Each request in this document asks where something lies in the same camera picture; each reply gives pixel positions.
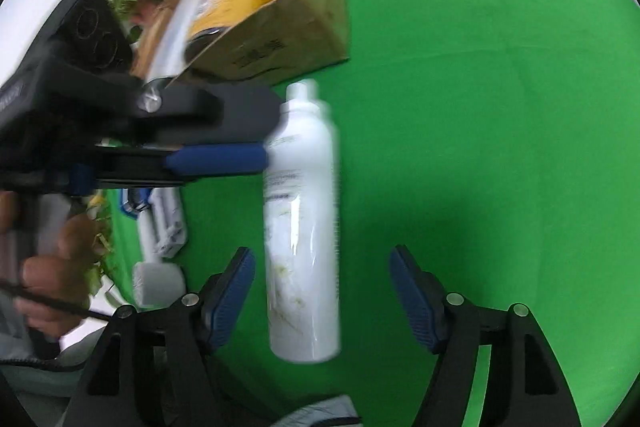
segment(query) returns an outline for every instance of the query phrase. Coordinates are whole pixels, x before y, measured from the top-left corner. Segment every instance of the human hand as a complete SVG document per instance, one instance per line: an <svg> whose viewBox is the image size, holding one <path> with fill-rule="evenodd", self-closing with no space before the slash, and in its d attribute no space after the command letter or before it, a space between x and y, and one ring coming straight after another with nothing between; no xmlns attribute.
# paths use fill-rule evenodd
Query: human hand
<svg viewBox="0 0 640 427"><path fill-rule="evenodd" d="M0 192L0 232L11 229L17 213L17 195L14 192ZM25 288L85 306L89 297L85 273L95 262L95 234L96 223L86 214L69 219L58 234L54 251L48 255L30 257L22 264L22 283ZM16 298L15 306L26 317L30 327L55 338L68 333L82 321L81 317L27 299Z"/></svg>

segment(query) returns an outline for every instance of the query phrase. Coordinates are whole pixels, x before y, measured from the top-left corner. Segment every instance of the cardboard box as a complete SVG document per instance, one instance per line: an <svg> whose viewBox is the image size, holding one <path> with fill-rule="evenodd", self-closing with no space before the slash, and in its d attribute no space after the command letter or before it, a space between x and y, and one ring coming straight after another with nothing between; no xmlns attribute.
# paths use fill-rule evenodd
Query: cardboard box
<svg viewBox="0 0 640 427"><path fill-rule="evenodd" d="M154 52L180 0L165 0L142 35L132 72L146 77ZM210 82L276 84L348 58L346 0L274 0L233 26L178 76Z"/></svg>

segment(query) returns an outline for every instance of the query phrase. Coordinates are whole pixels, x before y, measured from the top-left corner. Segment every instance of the metal screw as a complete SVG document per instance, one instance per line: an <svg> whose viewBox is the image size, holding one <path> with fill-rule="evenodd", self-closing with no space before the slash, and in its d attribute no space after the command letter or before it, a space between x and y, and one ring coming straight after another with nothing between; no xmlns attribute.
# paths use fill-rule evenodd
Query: metal screw
<svg viewBox="0 0 640 427"><path fill-rule="evenodd" d="M450 293L447 295L447 302L452 306L460 306L465 301L465 298L459 293Z"/></svg>
<svg viewBox="0 0 640 427"><path fill-rule="evenodd" d="M527 315L529 315L529 308L527 308L524 304L514 304L513 313L515 313L518 317L526 317Z"/></svg>
<svg viewBox="0 0 640 427"><path fill-rule="evenodd" d="M116 315L121 319L126 319L133 314L135 308L133 306L121 306L116 310Z"/></svg>
<svg viewBox="0 0 640 427"><path fill-rule="evenodd" d="M184 297L182 297L182 304L185 306L195 306L198 304L200 297L198 297L195 293L187 293Z"/></svg>
<svg viewBox="0 0 640 427"><path fill-rule="evenodd" d="M143 92L138 99L138 107L143 111L156 112L162 107L162 97L160 92L151 87Z"/></svg>

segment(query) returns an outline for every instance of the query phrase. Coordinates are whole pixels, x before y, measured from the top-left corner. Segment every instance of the green surface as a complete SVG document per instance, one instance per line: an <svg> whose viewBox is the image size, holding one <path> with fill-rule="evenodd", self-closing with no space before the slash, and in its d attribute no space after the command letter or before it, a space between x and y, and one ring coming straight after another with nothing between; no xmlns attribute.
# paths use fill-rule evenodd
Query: green surface
<svg viewBox="0 0 640 427"><path fill-rule="evenodd" d="M529 304L583 425L602 425L640 369L638 8L348 1L352 59L314 75L340 130L342 353L315 366L270 353L252 177L183 191L190 243L177 261L192 289L239 245L259 259L220 356L278 413L348 393L367 427L410 425L434 358L413 340L388 277L390 249L406 243L479 305ZM139 252L132 224L117 225L126 270ZM468 425L486 362L483 350Z"/></svg>

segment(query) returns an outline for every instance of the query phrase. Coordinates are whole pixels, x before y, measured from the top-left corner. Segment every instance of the white bottle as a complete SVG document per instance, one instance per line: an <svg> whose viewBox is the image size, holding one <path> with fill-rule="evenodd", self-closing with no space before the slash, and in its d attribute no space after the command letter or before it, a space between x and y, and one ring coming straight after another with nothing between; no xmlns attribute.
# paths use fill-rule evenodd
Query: white bottle
<svg viewBox="0 0 640 427"><path fill-rule="evenodd" d="M340 351L335 132L315 91L312 80L287 87L264 173L271 350L301 363Z"/></svg>

